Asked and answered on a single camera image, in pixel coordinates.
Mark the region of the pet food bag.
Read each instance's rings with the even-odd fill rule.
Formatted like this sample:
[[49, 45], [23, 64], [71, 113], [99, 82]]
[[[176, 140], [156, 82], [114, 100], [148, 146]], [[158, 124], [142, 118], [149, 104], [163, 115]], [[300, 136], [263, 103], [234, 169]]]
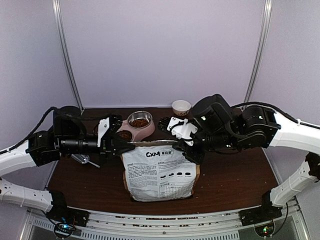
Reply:
[[121, 155], [123, 184], [137, 202], [187, 199], [194, 194], [200, 166], [172, 147], [172, 141], [136, 142]]

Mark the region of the metal food scoop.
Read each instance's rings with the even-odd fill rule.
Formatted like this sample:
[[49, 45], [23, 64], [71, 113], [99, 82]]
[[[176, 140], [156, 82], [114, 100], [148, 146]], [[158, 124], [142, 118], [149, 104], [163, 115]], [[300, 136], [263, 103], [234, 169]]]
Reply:
[[80, 164], [91, 164], [97, 168], [100, 168], [100, 166], [92, 161], [90, 161], [90, 156], [85, 154], [72, 154], [71, 158], [76, 160]]

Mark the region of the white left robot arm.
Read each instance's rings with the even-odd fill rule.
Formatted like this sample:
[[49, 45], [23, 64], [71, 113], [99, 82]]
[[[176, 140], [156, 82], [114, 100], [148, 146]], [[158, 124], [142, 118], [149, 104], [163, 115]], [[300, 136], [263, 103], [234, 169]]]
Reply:
[[[52, 126], [48, 130], [34, 128], [23, 140], [0, 152], [0, 175], [40, 167], [60, 160], [61, 157], [97, 154], [100, 163], [135, 149], [135, 145], [117, 135], [123, 123], [120, 115], [109, 114], [98, 121], [97, 133], [89, 134], [84, 117], [76, 106], [50, 107], [40, 119], [52, 113]], [[53, 214], [61, 222], [72, 218], [61, 192], [36, 190], [0, 180], [0, 199], [3, 202], [41, 210]]]

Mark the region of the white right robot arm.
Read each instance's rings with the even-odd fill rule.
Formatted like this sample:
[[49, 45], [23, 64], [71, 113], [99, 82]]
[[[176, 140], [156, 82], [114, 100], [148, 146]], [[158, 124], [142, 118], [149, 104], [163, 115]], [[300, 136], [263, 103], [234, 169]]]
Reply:
[[167, 131], [179, 141], [175, 146], [190, 162], [201, 164], [205, 152], [227, 154], [246, 149], [286, 147], [307, 151], [300, 167], [282, 184], [270, 190], [256, 210], [259, 220], [268, 220], [276, 207], [320, 179], [320, 128], [303, 122], [263, 102], [243, 103], [235, 113], [220, 94], [207, 96], [191, 109], [192, 119], [171, 117]]

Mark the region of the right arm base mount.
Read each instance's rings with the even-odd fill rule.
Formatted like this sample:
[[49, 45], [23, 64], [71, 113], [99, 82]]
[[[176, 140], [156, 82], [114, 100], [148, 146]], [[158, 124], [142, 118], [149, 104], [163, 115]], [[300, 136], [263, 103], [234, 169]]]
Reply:
[[276, 232], [274, 220], [282, 216], [282, 208], [261, 205], [241, 210], [238, 214], [243, 227], [253, 226], [254, 232], [266, 239]]

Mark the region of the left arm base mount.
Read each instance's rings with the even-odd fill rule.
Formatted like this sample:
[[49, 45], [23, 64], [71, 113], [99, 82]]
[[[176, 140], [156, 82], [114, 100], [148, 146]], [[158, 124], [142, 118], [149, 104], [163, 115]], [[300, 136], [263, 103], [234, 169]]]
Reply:
[[53, 233], [59, 239], [69, 238], [78, 231], [77, 227], [86, 227], [90, 213], [75, 208], [55, 209], [43, 212], [44, 216], [53, 224]]

